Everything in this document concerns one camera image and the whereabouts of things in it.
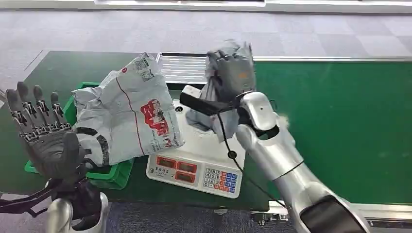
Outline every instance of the scale keypad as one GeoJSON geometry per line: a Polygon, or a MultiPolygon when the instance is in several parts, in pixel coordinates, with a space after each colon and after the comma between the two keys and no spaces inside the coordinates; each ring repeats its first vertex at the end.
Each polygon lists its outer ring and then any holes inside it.
{"type": "Polygon", "coordinates": [[[237,174],[207,167],[203,177],[203,187],[235,193],[237,178],[237,174]]]}

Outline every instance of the red digital display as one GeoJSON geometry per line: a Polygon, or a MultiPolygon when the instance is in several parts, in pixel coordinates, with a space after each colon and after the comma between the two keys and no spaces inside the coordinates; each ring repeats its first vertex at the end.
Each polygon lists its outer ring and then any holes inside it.
{"type": "Polygon", "coordinates": [[[158,157],[156,161],[157,165],[166,166],[169,168],[176,168],[176,160],[158,157]]]}
{"type": "Polygon", "coordinates": [[[177,180],[193,183],[196,176],[192,174],[187,174],[187,173],[177,171],[174,178],[177,180]]]}
{"type": "Polygon", "coordinates": [[[177,169],[182,170],[182,171],[191,172],[191,173],[196,173],[197,165],[188,164],[188,163],[185,163],[185,162],[178,162],[177,163],[177,169]]]}

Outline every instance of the red printed graphic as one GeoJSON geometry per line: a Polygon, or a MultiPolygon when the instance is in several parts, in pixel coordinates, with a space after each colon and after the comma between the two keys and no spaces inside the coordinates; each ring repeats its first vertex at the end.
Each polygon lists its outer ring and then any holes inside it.
{"type": "Polygon", "coordinates": [[[165,136],[163,140],[166,142],[166,147],[168,147],[167,145],[169,144],[171,146],[172,142],[169,137],[166,137],[169,133],[169,127],[165,117],[163,116],[163,111],[160,108],[159,101],[151,100],[146,105],[143,105],[140,110],[144,114],[144,122],[149,125],[151,129],[156,129],[158,136],[165,136]]]}

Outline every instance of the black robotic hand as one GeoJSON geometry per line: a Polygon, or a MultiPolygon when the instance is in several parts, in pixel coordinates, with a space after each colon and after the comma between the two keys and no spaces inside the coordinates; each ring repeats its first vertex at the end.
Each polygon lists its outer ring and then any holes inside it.
{"type": "Polygon", "coordinates": [[[76,172],[85,151],[64,117],[58,94],[51,94],[51,108],[40,86],[34,86],[33,94],[35,104],[30,102],[24,82],[17,83],[17,90],[6,91],[13,122],[37,171],[48,179],[67,178],[76,172]]]}

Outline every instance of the robotic hand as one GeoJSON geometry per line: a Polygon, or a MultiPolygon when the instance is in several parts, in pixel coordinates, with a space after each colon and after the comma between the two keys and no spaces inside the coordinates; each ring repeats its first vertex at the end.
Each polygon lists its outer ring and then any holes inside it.
{"type": "Polygon", "coordinates": [[[255,91],[250,46],[235,45],[232,50],[212,51],[208,56],[215,69],[211,79],[223,98],[219,102],[197,99],[193,87],[186,86],[180,102],[208,116],[238,110],[236,137],[276,185],[295,229],[299,233],[369,233],[365,218],[309,170],[268,98],[255,91]],[[268,139],[260,139],[263,134],[268,139]]]}
{"type": "Polygon", "coordinates": [[[29,101],[28,87],[19,82],[17,91],[7,90],[7,103],[30,161],[49,181],[43,190],[27,198],[0,200],[0,213],[28,212],[36,217],[45,210],[35,213],[31,208],[52,196],[47,210],[47,233],[103,233],[108,200],[86,178],[85,163],[94,163],[85,159],[85,150],[64,117],[58,94],[51,94],[50,109],[40,86],[35,86],[33,93],[35,106],[29,101]],[[82,221],[71,227],[75,219],[82,221]]]}

